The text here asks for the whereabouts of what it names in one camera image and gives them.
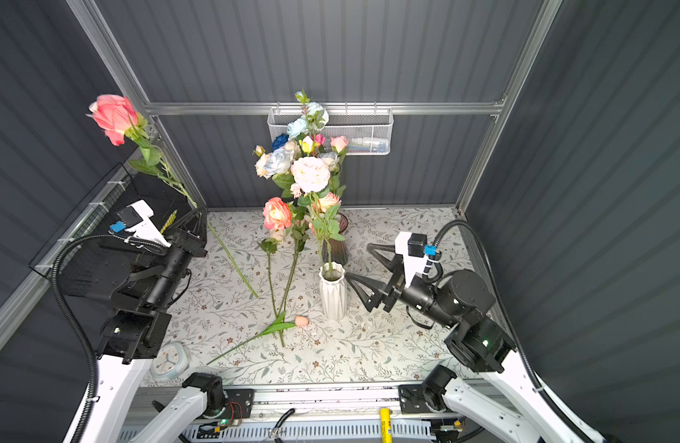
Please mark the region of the pink carnation flower stem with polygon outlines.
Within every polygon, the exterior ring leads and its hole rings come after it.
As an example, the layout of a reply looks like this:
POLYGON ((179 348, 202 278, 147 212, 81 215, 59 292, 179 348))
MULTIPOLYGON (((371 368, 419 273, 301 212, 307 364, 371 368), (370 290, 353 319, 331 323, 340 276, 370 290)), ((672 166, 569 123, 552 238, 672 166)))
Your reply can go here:
POLYGON ((333 193, 339 199, 341 198, 334 192, 337 176, 332 172, 330 162, 321 158, 319 149, 313 147, 313 138, 305 136, 305 138, 299 140, 299 146, 301 156, 294 160, 290 168, 294 179, 291 191, 299 206, 307 209, 310 218, 309 193, 319 193, 321 198, 328 193, 333 193))

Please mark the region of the peach spray rose stem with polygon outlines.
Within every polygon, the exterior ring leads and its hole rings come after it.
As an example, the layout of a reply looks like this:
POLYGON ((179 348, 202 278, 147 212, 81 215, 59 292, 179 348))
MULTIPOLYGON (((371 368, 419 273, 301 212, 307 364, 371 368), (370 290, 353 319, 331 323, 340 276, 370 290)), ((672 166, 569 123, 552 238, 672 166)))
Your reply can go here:
POLYGON ((341 207, 341 199, 333 193, 328 193, 325 197, 320 197, 319 193, 309 193, 310 197, 310 221, 313 232, 319 243, 319 253, 323 262, 321 276, 328 281, 336 281, 340 278, 335 271, 332 261, 331 241, 345 241, 345 237, 340 234, 340 223, 336 219, 341 207))

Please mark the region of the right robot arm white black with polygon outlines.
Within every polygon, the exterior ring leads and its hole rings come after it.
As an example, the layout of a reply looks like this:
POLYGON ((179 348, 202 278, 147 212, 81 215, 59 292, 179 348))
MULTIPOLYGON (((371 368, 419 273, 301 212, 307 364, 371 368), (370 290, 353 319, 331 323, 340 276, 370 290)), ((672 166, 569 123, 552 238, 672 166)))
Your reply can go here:
POLYGON ((506 398, 500 404, 470 387, 452 369, 437 365, 422 383, 424 403, 437 413, 452 411, 475 421, 504 442, 612 442, 579 418, 533 371, 517 342, 489 317, 497 299, 474 271, 458 269, 436 284, 422 278, 430 263, 423 236, 402 233, 395 245, 367 247, 391 273, 381 282, 354 273, 345 278, 367 311, 409 311, 448 330, 444 343, 465 368, 506 398))

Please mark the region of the white green peony stem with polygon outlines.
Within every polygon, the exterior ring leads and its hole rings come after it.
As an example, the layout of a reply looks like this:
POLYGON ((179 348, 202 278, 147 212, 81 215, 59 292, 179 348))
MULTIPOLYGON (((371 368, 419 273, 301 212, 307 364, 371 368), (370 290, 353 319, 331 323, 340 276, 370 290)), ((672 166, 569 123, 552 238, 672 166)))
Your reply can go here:
POLYGON ((290 140, 300 140, 305 136, 314 138, 326 127, 330 116, 319 103, 312 101, 304 90, 295 93, 301 106, 301 115, 286 126, 286 134, 290 140))

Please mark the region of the deep pink rose stem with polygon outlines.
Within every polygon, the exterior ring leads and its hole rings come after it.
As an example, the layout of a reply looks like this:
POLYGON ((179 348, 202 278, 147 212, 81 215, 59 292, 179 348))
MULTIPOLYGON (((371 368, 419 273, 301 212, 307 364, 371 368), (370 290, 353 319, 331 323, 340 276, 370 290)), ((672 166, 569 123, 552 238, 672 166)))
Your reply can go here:
POLYGON ((126 140, 138 145, 142 158, 129 161, 134 170, 160 179, 184 196, 194 210, 199 208, 163 150, 155 144, 148 131, 148 121, 135 109, 129 98, 114 94, 99 95, 90 104, 88 117, 96 122, 114 146, 124 145, 126 140))

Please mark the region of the white peony flower stem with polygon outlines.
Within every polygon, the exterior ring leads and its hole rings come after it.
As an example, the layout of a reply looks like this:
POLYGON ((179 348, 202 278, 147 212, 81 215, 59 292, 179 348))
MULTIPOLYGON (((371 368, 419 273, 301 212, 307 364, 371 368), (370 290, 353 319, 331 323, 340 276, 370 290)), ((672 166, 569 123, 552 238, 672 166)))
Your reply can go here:
POLYGON ((269 155, 266 153, 264 147, 257 145, 254 149, 254 154, 258 157, 255 164, 255 171, 259 177, 268 179, 271 173, 266 169, 269 160, 269 155))

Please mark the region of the coral red rose stem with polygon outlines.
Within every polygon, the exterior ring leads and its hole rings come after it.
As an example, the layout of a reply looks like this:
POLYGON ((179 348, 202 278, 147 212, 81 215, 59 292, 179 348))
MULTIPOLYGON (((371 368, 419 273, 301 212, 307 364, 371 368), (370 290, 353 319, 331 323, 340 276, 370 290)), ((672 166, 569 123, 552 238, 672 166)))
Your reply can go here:
POLYGON ((278 306, 273 302, 273 309, 279 314, 286 311, 288 296, 297 271, 299 255, 304 250, 308 240, 307 209, 297 206, 293 202, 285 202, 281 198, 271 198, 265 203, 262 214, 263 225, 269 231, 269 238, 263 240, 260 247, 267 254, 269 261, 271 255, 277 252, 280 245, 286 241, 293 243, 292 262, 283 298, 278 306))

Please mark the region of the bundle of artificial flowers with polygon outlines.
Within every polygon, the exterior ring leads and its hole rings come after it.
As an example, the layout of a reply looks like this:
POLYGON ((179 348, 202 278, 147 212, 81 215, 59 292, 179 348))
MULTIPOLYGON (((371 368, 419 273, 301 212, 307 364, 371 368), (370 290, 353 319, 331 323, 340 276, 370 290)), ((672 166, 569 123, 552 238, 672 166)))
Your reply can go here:
POLYGON ((277 252, 279 245, 284 243, 284 238, 286 238, 286 229, 281 228, 277 230, 271 230, 270 236, 259 243, 260 249, 266 254, 267 258, 267 276, 271 294, 271 308, 273 309, 274 318, 276 318, 276 316, 282 311, 286 312, 288 299, 288 289, 285 289, 283 298, 279 303, 276 303, 273 283, 273 269, 271 268, 273 265, 273 255, 277 252))

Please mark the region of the white ribbed ceramic vase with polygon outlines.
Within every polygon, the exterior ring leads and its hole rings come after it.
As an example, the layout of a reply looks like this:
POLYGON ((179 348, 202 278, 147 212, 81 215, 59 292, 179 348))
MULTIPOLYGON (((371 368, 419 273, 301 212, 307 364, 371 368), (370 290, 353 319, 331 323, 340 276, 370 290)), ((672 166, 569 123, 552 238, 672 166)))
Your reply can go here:
POLYGON ((323 314, 339 321, 347 311, 345 269, 336 262, 325 263, 320 271, 320 292, 323 314))

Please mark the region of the light pink rose stem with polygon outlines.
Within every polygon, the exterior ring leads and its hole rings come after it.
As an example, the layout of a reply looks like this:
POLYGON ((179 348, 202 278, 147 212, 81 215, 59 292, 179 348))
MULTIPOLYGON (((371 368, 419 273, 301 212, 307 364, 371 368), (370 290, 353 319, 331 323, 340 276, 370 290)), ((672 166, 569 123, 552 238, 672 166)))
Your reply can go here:
POLYGON ((338 155, 343 154, 347 146, 348 140, 345 136, 331 138, 331 147, 338 155))

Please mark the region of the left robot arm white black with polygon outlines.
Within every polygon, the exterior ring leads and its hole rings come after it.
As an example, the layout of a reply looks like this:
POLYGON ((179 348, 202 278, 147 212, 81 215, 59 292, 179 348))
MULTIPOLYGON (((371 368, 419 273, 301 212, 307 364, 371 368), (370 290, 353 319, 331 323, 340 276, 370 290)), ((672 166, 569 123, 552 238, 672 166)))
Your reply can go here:
POLYGON ((120 210, 105 234, 71 241, 50 274, 55 301, 84 351, 90 376, 66 441, 114 442, 145 373, 163 347, 171 322, 168 310, 181 298, 178 286, 191 277, 190 262, 207 254, 207 212, 191 210, 161 232, 143 200, 120 210), (68 305, 58 278, 66 257, 90 241, 122 253, 105 260, 92 277, 88 298, 108 306, 93 345, 68 305))

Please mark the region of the pale blue white rose stem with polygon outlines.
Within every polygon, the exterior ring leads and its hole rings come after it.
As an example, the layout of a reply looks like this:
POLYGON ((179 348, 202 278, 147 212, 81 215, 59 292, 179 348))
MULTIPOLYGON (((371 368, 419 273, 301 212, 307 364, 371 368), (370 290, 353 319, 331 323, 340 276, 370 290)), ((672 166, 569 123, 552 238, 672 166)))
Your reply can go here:
POLYGON ((283 189, 290 189, 294 179, 290 173, 290 168, 295 160, 295 153, 280 148, 265 157, 265 164, 260 168, 260 175, 264 178, 271 178, 275 184, 283 189))

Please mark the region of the pink tulip stem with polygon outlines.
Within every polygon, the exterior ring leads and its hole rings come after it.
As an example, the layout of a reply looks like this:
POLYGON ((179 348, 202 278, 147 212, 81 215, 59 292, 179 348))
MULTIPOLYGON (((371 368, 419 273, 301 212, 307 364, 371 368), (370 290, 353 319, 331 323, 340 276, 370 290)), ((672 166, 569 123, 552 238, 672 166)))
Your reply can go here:
POLYGON ((216 361, 227 356, 227 354, 232 354, 233 352, 236 352, 236 350, 238 350, 239 348, 242 348, 243 346, 251 343, 252 341, 254 341, 256 339, 260 339, 261 337, 264 337, 264 336, 267 336, 267 335, 273 335, 275 333, 281 333, 281 332, 284 332, 285 330, 290 330, 290 329, 293 329, 293 328, 305 328, 309 324, 310 324, 310 320, 305 316, 295 316, 292 321, 286 321, 286 312, 282 311, 281 313, 279 313, 276 316, 276 318, 273 320, 273 322, 269 326, 267 326, 264 330, 253 335, 249 339, 242 341, 241 343, 236 344, 232 348, 221 353, 219 356, 212 358, 212 360, 210 360, 207 363, 207 365, 211 365, 211 364, 215 363, 216 361))

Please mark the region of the magenta rose stem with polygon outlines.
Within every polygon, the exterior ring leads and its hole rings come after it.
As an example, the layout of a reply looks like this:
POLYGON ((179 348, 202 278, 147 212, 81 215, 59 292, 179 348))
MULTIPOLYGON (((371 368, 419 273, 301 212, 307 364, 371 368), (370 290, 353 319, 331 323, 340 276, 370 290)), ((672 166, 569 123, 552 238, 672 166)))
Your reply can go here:
POLYGON ((313 138, 313 147, 321 148, 325 143, 325 136, 323 134, 316 134, 313 138))

